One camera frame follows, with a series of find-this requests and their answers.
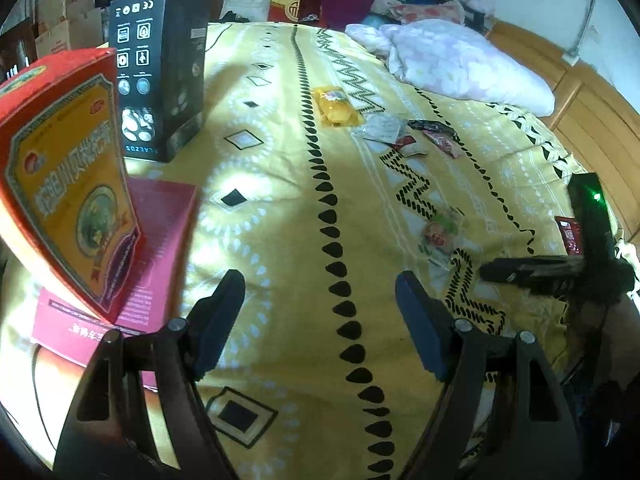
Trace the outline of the pink candy packet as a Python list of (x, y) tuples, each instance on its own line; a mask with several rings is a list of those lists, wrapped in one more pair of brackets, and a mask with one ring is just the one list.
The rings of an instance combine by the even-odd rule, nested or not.
[(458, 208), (445, 207), (437, 211), (421, 231), (420, 252), (436, 266), (449, 266), (463, 223), (464, 214)]

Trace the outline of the yellow soft bread packet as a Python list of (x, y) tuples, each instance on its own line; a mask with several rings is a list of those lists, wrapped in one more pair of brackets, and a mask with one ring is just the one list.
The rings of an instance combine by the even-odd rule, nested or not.
[(340, 87), (319, 87), (312, 90), (322, 122), (333, 127), (357, 127), (363, 124), (362, 115), (352, 106)]

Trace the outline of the red snack wrapper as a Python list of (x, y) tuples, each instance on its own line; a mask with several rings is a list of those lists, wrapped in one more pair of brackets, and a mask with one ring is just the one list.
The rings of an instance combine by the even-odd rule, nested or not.
[(439, 149), (439, 151), (449, 157), (457, 159), (462, 156), (460, 146), (454, 142), (454, 140), (450, 139), (449, 136), (446, 136), (446, 134), (427, 131), (425, 136), (436, 146), (436, 148)]

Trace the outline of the stacked cardboard boxes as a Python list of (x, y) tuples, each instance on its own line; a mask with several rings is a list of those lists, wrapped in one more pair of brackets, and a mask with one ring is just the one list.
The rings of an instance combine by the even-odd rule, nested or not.
[(41, 0), (36, 15), (38, 58), (104, 43), (102, 13), (96, 0)]

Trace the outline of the black product box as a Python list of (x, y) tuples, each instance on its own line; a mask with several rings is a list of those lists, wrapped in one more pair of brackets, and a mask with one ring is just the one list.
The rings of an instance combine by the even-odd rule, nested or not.
[(170, 162), (202, 128), (209, 0), (114, 0), (122, 150)]

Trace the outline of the dark snack wrapper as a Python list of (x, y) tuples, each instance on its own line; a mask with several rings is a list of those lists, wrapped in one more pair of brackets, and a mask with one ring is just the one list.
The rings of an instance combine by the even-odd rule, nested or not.
[(414, 130), (420, 130), (430, 133), (438, 133), (443, 136), (448, 136), (452, 140), (458, 140), (458, 134), (454, 128), (443, 124), (442, 122), (435, 122), (434, 120), (415, 119), (409, 120), (407, 126)]

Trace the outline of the white tote bag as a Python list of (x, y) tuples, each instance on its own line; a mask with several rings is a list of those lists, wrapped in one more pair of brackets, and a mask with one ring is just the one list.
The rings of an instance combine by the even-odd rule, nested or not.
[(219, 18), (234, 15), (249, 22), (268, 21), (270, 0), (224, 0)]

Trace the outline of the magenta flat box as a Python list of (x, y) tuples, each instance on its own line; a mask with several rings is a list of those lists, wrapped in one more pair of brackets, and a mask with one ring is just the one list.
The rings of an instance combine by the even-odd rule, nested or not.
[(198, 188), (192, 184), (130, 178), (144, 243), (128, 276), (126, 304), (114, 325), (81, 312), (47, 289), (40, 292), (32, 340), (61, 358), (86, 366), (106, 332), (126, 337), (155, 333), (170, 317)]

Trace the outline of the red yellow medicine box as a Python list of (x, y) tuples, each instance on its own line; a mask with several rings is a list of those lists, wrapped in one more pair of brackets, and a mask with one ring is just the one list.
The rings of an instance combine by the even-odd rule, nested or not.
[(63, 298), (113, 323), (141, 244), (120, 146), (116, 53), (47, 55), (1, 86), (1, 237)]

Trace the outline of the small red packet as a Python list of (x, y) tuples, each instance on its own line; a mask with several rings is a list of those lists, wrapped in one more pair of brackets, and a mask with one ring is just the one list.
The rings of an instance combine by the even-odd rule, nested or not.
[(577, 220), (559, 216), (555, 216), (554, 220), (558, 225), (567, 255), (581, 256), (584, 253), (582, 251), (582, 233)]

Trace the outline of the white red snack packet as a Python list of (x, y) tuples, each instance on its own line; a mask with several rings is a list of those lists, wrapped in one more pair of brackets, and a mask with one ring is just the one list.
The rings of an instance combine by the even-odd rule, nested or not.
[(404, 157), (425, 156), (428, 151), (408, 131), (408, 122), (387, 113), (372, 113), (363, 116), (363, 123), (352, 129), (357, 138), (378, 142), (392, 148)]

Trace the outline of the red gold gift box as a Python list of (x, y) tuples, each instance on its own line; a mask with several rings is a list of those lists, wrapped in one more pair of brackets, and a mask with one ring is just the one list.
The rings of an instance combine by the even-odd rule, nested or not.
[(297, 23), (300, 0), (270, 0), (268, 21)]

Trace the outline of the white floral pillow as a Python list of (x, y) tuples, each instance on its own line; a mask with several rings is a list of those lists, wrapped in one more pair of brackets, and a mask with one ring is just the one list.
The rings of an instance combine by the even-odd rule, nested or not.
[(405, 84), (457, 100), (514, 105), (551, 115), (555, 97), (532, 70), (463, 25), (424, 20), (378, 28), (350, 24), (346, 35)]

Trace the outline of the yellow patterned bed sheet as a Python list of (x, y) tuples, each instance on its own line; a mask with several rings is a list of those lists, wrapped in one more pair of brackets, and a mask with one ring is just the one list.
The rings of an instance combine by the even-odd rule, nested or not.
[[(453, 159), (404, 157), (325, 125), (312, 90), (340, 87), (362, 115), (454, 128)], [(554, 217), (570, 214), (580, 163), (535, 116), (402, 84), (340, 32), (285, 24), (213, 24), (203, 130), (166, 165), (130, 174), (200, 190), (174, 305), (186, 314), (224, 272), (245, 301), (217, 367), (198, 385), (243, 479), (395, 479), (439, 397), (394, 295), (397, 275), (487, 333), (530, 330), (553, 362), (563, 305), (480, 281), (497, 257), (551, 255)], [(437, 211), (464, 223), (449, 266), (420, 252)]]

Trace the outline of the wooden headboard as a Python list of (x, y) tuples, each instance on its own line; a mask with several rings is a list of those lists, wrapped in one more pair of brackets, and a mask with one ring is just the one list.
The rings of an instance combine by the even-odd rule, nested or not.
[(497, 22), (489, 41), (548, 84), (554, 112), (542, 121), (578, 162), (598, 174), (622, 222), (625, 240), (639, 243), (639, 114), (612, 84), (587, 65), (572, 65), (547, 39)]

